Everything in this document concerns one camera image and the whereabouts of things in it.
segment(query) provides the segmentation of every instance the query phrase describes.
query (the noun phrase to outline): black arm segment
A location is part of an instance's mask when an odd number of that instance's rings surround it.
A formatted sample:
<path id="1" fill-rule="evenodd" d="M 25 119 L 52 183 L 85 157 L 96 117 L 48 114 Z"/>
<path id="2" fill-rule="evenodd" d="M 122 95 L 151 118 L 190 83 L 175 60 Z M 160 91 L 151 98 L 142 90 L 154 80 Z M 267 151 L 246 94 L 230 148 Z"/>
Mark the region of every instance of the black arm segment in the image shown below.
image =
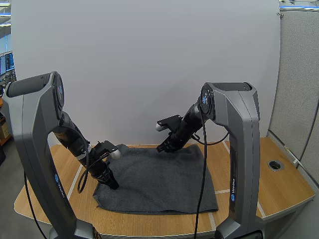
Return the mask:
<path id="1" fill-rule="evenodd" d="M 180 116 L 173 116 L 159 120 L 157 125 L 161 126 L 157 126 L 158 131 L 165 128 L 171 130 L 167 139 L 157 147 L 158 152 L 163 150 L 165 152 L 175 152 L 183 148 L 192 135 L 203 127 L 198 102 L 189 108 L 182 120 L 180 120 Z"/>
<path id="2" fill-rule="evenodd" d="M 59 126 L 52 131 L 60 143 L 66 147 L 79 162 L 88 170 L 91 176 L 100 183 L 108 185 L 112 189 L 117 189 L 119 184 L 113 176 L 112 170 L 103 160 L 99 160 L 104 155 L 111 155 L 112 158 L 119 158 L 118 148 L 108 141 L 98 143 L 93 149 L 88 141 L 83 142 L 83 137 L 79 128 L 73 123 L 66 112 L 62 112 Z M 86 154 L 89 154 L 89 165 L 86 165 Z"/>

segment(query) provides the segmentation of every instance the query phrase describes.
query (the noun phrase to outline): gray cubicle partition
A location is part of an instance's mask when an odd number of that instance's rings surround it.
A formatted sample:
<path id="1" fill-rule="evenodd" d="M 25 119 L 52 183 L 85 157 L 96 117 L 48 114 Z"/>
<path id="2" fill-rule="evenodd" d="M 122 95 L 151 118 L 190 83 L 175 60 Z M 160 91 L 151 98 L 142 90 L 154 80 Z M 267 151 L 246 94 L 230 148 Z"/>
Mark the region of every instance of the gray cubicle partition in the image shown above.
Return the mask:
<path id="1" fill-rule="evenodd" d="M 319 12 L 281 13 L 281 59 L 269 129 L 319 181 Z M 318 195 L 303 169 L 298 170 Z M 319 238 L 318 215 L 315 197 L 280 239 Z"/>

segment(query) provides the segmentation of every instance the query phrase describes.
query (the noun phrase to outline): black cable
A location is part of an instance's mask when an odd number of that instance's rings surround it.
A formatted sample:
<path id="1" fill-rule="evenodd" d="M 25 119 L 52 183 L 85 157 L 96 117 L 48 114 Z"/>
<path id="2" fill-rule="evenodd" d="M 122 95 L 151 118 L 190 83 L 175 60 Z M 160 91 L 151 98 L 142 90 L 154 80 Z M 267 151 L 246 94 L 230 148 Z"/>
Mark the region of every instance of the black cable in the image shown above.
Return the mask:
<path id="1" fill-rule="evenodd" d="M 30 208 L 31 208 L 31 212 L 32 212 L 34 221 L 35 221 L 36 225 L 38 226 L 39 231 L 41 232 L 42 236 L 43 236 L 45 239 L 47 239 L 46 236 L 45 236 L 45 234 L 43 233 L 43 231 L 42 231 L 42 229 L 41 229 L 41 227 L 40 227 L 40 225 L 39 225 L 39 223 L 38 223 L 36 217 L 35 217 L 34 210 L 33 210 L 33 206 L 32 206 L 31 199 L 30 199 L 30 195 L 29 195 L 28 184 L 27 184 L 27 181 L 26 181 L 26 174 L 25 174 L 25 172 L 23 172 L 23 174 L 24 174 L 24 185 L 25 185 L 26 195 L 28 196 L 29 205 L 30 205 Z"/>
<path id="2" fill-rule="evenodd" d="M 199 207 L 200 207 L 200 202 L 203 197 L 203 191 L 204 191 L 204 185 L 205 185 L 205 175 L 206 175 L 206 161 L 207 161 L 207 139 L 206 139 L 206 128 L 205 128 L 205 123 L 203 119 L 203 112 L 200 109 L 200 118 L 201 122 L 203 124 L 203 135 L 204 135 L 204 168 L 203 168 L 203 177 L 201 181 L 201 189 L 200 189 L 200 195 L 198 199 L 198 205 L 197 205 L 197 211 L 196 211 L 196 222 L 195 222 L 195 232 L 194 232 L 194 239 L 196 239 L 196 234 L 197 234 L 197 227 L 198 227 L 198 214 L 199 214 Z"/>
<path id="3" fill-rule="evenodd" d="M 84 138 L 84 136 L 82 135 L 81 132 L 79 132 L 76 129 L 73 129 L 73 128 L 69 127 L 69 126 L 66 126 L 66 125 L 60 125 L 60 127 L 68 128 L 68 129 L 72 130 L 73 132 L 75 132 L 78 136 L 80 136 L 80 138 L 82 138 L 84 146 L 86 144 L 88 144 L 87 140 Z M 88 179 L 88 175 L 89 175 L 89 166 L 88 165 L 89 165 L 89 162 L 90 162 L 90 157 L 89 157 L 88 149 L 86 148 L 85 150 L 87 151 L 86 152 L 86 169 L 85 169 L 85 172 L 82 174 L 82 176 L 81 176 L 81 178 L 79 180 L 78 187 L 77 187 L 78 193 L 82 193 L 82 191 L 83 191 L 83 189 L 85 187 L 85 184 L 86 184 L 86 180 Z M 82 179 L 83 179 L 83 175 L 85 175 L 84 182 L 83 182 L 82 187 L 80 189 L 80 185 L 81 185 L 81 182 L 82 182 Z"/>
<path id="4" fill-rule="evenodd" d="M 315 117 L 314 117 L 313 123 L 312 123 L 312 125 L 311 125 L 311 127 L 310 127 L 309 135 L 308 135 L 308 137 L 307 137 L 307 142 L 306 142 L 306 144 L 305 144 L 305 146 L 304 146 L 304 149 L 303 149 L 303 152 L 302 152 L 302 154 L 301 154 L 301 156 L 300 156 L 300 160 L 299 160 L 300 162 L 301 162 L 301 160 L 302 160 L 302 158 L 303 158 L 303 156 L 304 156 L 304 154 L 305 154 L 307 145 L 308 145 L 309 140 L 310 140 L 310 137 L 311 137 L 311 133 L 313 132 L 313 129 L 314 129 L 314 126 L 315 126 L 316 117 L 317 117 L 317 114 L 318 114 L 318 110 L 319 110 L 319 100 L 318 100 L 318 102 L 317 102 L 317 107 L 316 107 L 316 111 L 315 111 Z"/>
<path id="5" fill-rule="evenodd" d="M 208 143 L 207 145 L 210 146 L 210 145 L 215 145 L 215 144 L 221 143 L 228 135 L 229 135 L 229 133 L 227 132 L 227 134 L 221 140 L 214 142 L 214 143 Z M 200 137 L 196 133 L 194 135 L 192 135 L 191 138 L 196 140 L 200 144 L 204 144 L 203 142 L 199 141 Z"/>
<path id="6" fill-rule="evenodd" d="M 106 158 L 107 156 L 109 156 L 108 153 L 106 153 L 106 154 L 104 154 L 103 156 L 101 156 L 98 160 L 96 160 L 94 163 L 92 163 L 92 164 L 90 165 L 90 167 L 88 167 L 88 169 L 92 168 L 94 164 L 96 164 L 97 162 L 99 162 L 99 161 L 102 160 L 103 158 Z M 80 177 L 80 179 L 79 179 L 78 188 L 79 188 L 80 183 L 82 182 L 82 179 L 83 179 L 83 177 L 84 177 L 84 175 L 85 175 L 85 172 L 86 172 L 86 171 L 84 171 L 84 172 L 82 173 L 82 175 L 81 175 L 81 177 Z"/>

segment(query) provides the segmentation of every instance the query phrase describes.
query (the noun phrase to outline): computer monitor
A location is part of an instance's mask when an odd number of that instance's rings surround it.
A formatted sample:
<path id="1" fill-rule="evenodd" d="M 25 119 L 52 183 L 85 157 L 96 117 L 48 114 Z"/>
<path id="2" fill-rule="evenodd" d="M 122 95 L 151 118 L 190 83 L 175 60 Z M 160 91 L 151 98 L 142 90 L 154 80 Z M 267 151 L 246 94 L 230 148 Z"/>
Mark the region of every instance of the computer monitor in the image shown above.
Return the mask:
<path id="1" fill-rule="evenodd" d="M 5 62 L 6 62 L 6 71 L 10 71 L 14 69 L 14 62 L 13 62 L 13 54 L 5 55 Z"/>
<path id="2" fill-rule="evenodd" d="M 5 56 L 0 57 L 0 75 L 6 72 Z"/>

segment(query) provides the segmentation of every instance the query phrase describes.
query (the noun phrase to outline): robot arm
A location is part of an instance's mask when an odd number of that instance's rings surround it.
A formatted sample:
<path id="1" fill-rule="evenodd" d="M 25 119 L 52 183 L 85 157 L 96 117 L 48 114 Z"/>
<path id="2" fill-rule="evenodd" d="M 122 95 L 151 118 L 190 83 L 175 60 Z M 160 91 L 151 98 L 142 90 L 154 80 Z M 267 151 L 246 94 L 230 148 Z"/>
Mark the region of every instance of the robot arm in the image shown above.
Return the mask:
<path id="1" fill-rule="evenodd" d="M 182 148 L 202 127 L 200 114 L 204 122 L 212 120 L 225 127 L 230 139 L 229 216 L 217 227 L 215 238 L 233 239 L 256 231 L 260 235 L 264 226 L 256 218 L 260 171 L 257 91 L 248 83 L 205 83 L 197 103 L 183 119 L 173 116 L 158 121 L 158 131 L 171 130 L 158 151 Z"/>
<path id="2" fill-rule="evenodd" d="M 16 147 L 42 209 L 53 225 L 50 238 L 98 239 L 92 224 L 76 218 L 56 171 L 47 137 L 54 132 L 58 140 L 87 167 L 101 183 L 116 189 L 118 184 L 107 163 L 107 154 L 119 157 L 118 149 L 104 141 L 93 149 L 69 115 L 62 111 L 64 91 L 57 72 L 10 83 L 3 94 L 3 113 Z"/>
<path id="3" fill-rule="evenodd" d="M 109 141 L 104 141 L 92 149 L 89 142 L 83 140 L 82 133 L 79 128 L 72 122 L 70 116 L 62 111 L 59 126 L 52 131 L 61 144 L 70 150 L 77 160 L 88 170 L 91 176 L 97 179 L 100 183 L 108 185 L 112 189 L 117 189 L 119 184 L 113 176 L 112 170 L 108 163 L 102 161 L 108 155 L 113 159 L 121 157 L 118 148 Z M 89 166 L 86 162 L 86 154 L 89 154 Z"/>

